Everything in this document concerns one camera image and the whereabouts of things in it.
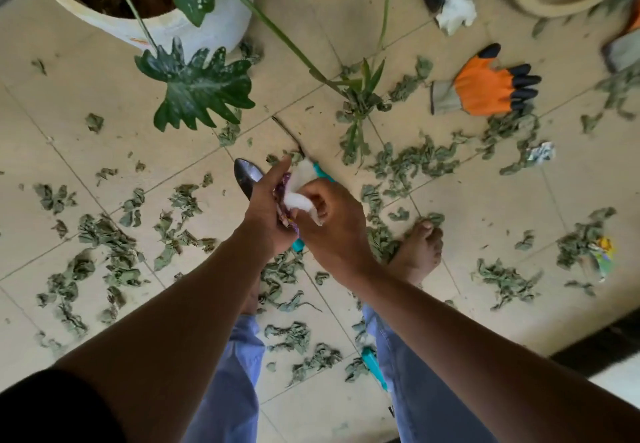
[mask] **gardening glove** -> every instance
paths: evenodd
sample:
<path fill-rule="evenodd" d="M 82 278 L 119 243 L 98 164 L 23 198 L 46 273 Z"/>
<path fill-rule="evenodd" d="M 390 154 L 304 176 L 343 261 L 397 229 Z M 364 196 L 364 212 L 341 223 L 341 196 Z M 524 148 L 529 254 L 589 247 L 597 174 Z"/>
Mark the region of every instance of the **gardening glove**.
<path fill-rule="evenodd" d="M 538 95 L 528 88 L 540 82 L 539 75 L 528 75 L 529 64 L 508 69 L 491 69 L 500 44 L 492 43 L 462 67 L 453 81 L 431 83 L 431 114 L 462 109 L 473 116 L 489 116 L 523 109 L 525 101 Z"/>
<path fill-rule="evenodd" d="M 631 23 L 617 39 L 606 44 L 602 53 L 607 68 L 619 72 L 640 59 L 640 0 L 634 4 Z"/>

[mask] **pant leg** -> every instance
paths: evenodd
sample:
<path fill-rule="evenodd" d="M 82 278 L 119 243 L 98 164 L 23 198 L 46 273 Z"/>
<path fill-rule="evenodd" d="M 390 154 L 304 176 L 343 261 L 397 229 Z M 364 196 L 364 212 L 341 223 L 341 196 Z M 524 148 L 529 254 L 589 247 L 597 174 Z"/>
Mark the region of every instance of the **pant leg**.
<path fill-rule="evenodd" d="M 449 387 L 372 310 L 362 308 L 376 338 L 378 364 L 394 403 L 403 443 L 485 443 L 494 436 Z"/>
<path fill-rule="evenodd" d="M 260 406 L 255 384 L 264 354 L 258 330 L 254 316 L 238 317 L 184 443 L 256 441 Z"/>

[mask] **white tissue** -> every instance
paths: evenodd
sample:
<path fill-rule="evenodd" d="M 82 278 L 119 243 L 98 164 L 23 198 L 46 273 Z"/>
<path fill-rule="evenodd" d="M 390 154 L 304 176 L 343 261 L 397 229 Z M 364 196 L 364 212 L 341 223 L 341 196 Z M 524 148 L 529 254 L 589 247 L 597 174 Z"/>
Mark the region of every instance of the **white tissue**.
<path fill-rule="evenodd" d="M 321 225 L 318 219 L 318 212 L 313 202 L 308 197 L 298 193 L 303 185 L 308 184 L 311 180 L 318 178 L 314 164 L 310 160 L 300 160 L 299 164 L 291 169 L 291 178 L 284 188 L 284 198 L 282 203 L 288 210 L 300 209 L 309 213 L 311 219 L 318 225 Z"/>
<path fill-rule="evenodd" d="M 445 0 L 442 12 L 436 15 L 436 21 L 447 35 L 453 35 L 462 24 L 470 27 L 476 17 L 473 0 Z"/>

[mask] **white pot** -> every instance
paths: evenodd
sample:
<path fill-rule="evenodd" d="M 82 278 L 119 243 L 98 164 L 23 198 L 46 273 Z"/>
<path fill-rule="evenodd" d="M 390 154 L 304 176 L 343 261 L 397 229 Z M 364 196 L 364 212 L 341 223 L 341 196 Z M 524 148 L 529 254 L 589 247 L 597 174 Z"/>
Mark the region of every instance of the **white pot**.
<path fill-rule="evenodd" d="M 132 43 L 140 49 L 150 49 L 145 35 L 135 19 L 104 15 L 87 7 L 79 0 L 56 1 L 85 22 L 125 42 Z M 173 37 L 179 36 L 182 39 L 184 55 L 187 60 L 203 47 L 213 50 L 224 46 L 228 51 L 231 51 L 236 48 L 246 32 L 251 19 L 251 11 L 239 0 L 215 1 L 215 9 L 204 17 L 200 27 L 192 25 L 178 9 L 159 17 L 145 18 L 144 21 L 156 44 L 164 46 L 167 51 L 171 50 Z"/>

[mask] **bare foot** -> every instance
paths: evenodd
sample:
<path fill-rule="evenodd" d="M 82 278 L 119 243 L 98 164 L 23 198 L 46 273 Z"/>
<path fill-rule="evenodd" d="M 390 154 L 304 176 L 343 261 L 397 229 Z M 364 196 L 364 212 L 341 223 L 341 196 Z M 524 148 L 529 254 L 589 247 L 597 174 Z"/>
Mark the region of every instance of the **bare foot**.
<path fill-rule="evenodd" d="M 440 264 L 441 258 L 442 229 L 422 221 L 413 227 L 387 269 L 396 278 L 418 285 Z"/>
<path fill-rule="evenodd" d="M 255 315 L 258 311 L 258 294 L 260 293 L 260 278 L 251 287 L 249 296 L 246 297 L 244 305 L 242 305 L 241 315 Z"/>

